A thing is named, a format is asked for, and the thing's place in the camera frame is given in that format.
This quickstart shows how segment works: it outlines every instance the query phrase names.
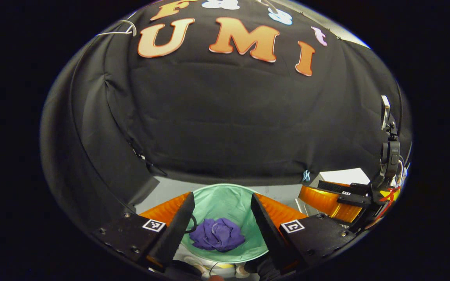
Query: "purple cloth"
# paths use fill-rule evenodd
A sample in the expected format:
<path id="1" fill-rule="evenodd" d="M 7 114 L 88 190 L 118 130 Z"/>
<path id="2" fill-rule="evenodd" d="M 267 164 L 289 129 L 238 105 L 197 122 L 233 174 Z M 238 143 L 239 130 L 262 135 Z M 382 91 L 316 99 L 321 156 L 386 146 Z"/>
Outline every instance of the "purple cloth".
<path id="1" fill-rule="evenodd" d="M 195 231 L 190 233 L 194 247 L 205 250 L 218 250 L 222 253 L 237 248 L 244 243 L 244 236 L 237 224 L 228 219 L 205 219 Z"/>

